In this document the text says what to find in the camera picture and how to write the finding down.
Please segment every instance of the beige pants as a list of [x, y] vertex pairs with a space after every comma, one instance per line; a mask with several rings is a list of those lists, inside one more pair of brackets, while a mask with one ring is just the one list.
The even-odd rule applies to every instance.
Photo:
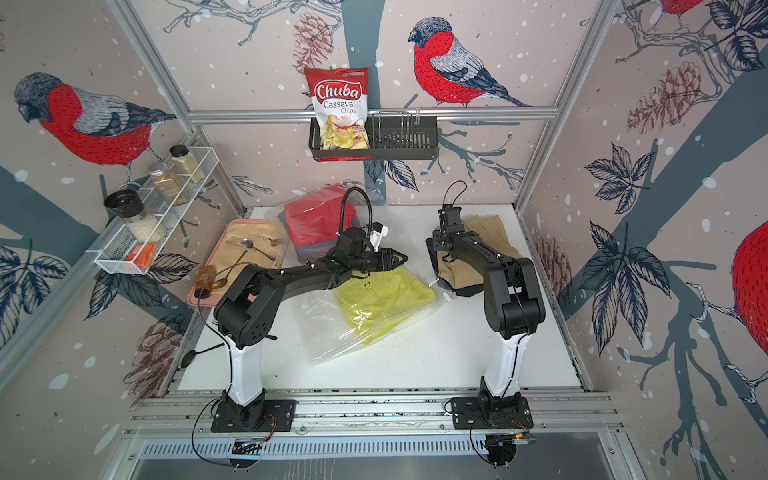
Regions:
[[[516, 248], [509, 246], [507, 230], [504, 229], [502, 219], [500, 219], [498, 215], [484, 218], [475, 215], [474, 217], [463, 220], [462, 223], [467, 231], [476, 232], [489, 247], [498, 250], [504, 255], [509, 255], [512, 258], [522, 257]], [[440, 277], [450, 283], [453, 288], [458, 290], [466, 286], [479, 285], [482, 283], [482, 275], [469, 266], [468, 263], [462, 262], [461, 260], [447, 263], [441, 258], [444, 254], [441, 254], [440, 252], [437, 254], [438, 273]]]

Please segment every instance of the metal rail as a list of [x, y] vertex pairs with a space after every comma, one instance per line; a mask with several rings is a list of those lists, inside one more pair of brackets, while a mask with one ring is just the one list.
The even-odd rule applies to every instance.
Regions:
[[[369, 113], [396, 117], [402, 112], [436, 116], [439, 121], [553, 121], [557, 107], [468, 107], [468, 108], [377, 108]], [[312, 110], [207, 110], [191, 111], [193, 125], [292, 124], [308, 122]]]

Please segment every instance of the clear plastic bag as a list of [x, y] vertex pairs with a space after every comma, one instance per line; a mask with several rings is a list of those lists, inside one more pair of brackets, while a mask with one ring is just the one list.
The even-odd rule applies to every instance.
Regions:
[[[296, 248], [296, 257], [301, 263], [324, 257], [328, 250], [336, 245], [341, 202], [351, 187], [363, 186], [351, 180], [340, 184], [327, 184], [324, 188], [304, 194], [267, 212], [266, 218], [278, 219], [284, 225], [291, 243]], [[372, 203], [382, 203], [377, 193], [366, 193]], [[361, 195], [349, 196], [344, 212], [345, 229], [367, 225], [367, 212], [363, 214], [362, 219], [359, 218], [362, 205], [365, 205], [365, 201]]]
[[302, 295], [296, 321], [310, 360], [321, 363], [372, 345], [446, 303], [447, 290], [436, 280], [424, 283], [407, 265]]

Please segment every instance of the red cloth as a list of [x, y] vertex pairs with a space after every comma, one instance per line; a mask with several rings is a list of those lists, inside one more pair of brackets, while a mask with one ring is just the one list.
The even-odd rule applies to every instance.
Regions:
[[[335, 240], [339, 230], [341, 200], [346, 188], [331, 185], [286, 204], [286, 224], [291, 241], [297, 247]], [[344, 230], [352, 226], [357, 211], [347, 202]]]

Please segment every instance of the spoon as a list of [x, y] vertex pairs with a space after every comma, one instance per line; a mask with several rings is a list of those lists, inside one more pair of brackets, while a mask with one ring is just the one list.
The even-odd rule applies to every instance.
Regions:
[[[240, 263], [240, 261], [243, 259], [243, 257], [245, 257], [246, 253], [248, 253], [248, 252], [247, 251], [242, 252], [240, 254], [240, 258], [238, 258], [237, 262], [235, 262], [235, 263]], [[213, 282], [213, 284], [211, 284], [211, 286], [213, 287], [212, 290], [218, 290], [222, 286], [227, 285], [227, 279], [230, 277], [230, 273], [232, 273], [232, 269], [231, 268], [230, 268], [230, 271], [227, 272], [227, 276], [225, 276], [224, 278], [216, 280], [215, 282]]]
[[247, 249], [254, 249], [257, 252], [261, 252], [262, 255], [264, 255], [266, 258], [268, 258], [268, 259], [270, 259], [272, 261], [277, 260], [277, 258], [275, 258], [275, 257], [269, 255], [268, 253], [265, 253], [262, 250], [259, 250], [258, 248], [254, 247], [253, 246], [253, 240], [251, 240], [250, 238], [243, 238], [240, 241], [240, 245], [242, 245], [243, 247], [246, 247]]

